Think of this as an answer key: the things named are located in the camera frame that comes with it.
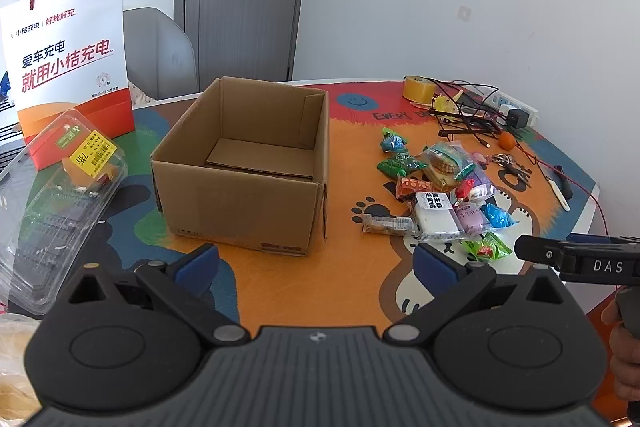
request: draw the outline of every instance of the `chair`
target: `chair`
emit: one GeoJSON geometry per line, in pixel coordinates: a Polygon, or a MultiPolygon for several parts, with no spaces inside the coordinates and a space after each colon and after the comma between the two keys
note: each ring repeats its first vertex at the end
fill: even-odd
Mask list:
{"type": "Polygon", "coordinates": [[[156,8],[122,13],[129,82],[163,100],[198,92],[193,47],[176,23],[156,8]]]}

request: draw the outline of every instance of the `roll of tape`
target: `roll of tape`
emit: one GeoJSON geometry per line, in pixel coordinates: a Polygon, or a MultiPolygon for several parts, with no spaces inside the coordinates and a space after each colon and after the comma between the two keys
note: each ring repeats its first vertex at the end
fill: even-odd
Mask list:
{"type": "Polygon", "coordinates": [[[412,102],[430,104],[436,91],[436,85],[423,76],[406,76],[402,96],[412,102]]]}

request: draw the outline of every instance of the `gray handle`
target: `gray handle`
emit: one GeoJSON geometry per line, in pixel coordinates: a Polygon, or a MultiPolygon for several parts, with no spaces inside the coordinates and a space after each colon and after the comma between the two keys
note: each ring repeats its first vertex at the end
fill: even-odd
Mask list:
{"type": "MultiPolygon", "coordinates": [[[[636,339],[640,339],[640,286],[622,288],[616,295],[620,315],[625,328],[636,339]]],[[[629,402],[626,417],[640,425],[640,402],[629,402]]]]}

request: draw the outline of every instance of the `orange ball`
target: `orange ball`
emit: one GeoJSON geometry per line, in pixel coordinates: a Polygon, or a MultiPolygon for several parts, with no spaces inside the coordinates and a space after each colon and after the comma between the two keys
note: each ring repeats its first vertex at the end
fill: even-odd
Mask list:
{"type": "Polygon", "coordinates": [[[500,136],[498,137],[498,145],[500,148],[510,151],[514,147],[516,147],[516,139],[513,137],[513,134],[507,131],[502,131],[500,136]]]}

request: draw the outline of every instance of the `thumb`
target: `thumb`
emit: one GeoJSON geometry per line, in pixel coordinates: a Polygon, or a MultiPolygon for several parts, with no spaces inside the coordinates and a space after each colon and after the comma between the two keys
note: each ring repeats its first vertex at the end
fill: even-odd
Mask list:
{"type": "Polygon", "coordinates": [[[622,317],[620,316],[620,309],[618,308],[618,303],[615,299],[612,299],[607,307],[603,309],[600,319],[604,324],[614,324],[622,320],[622,317]]]}

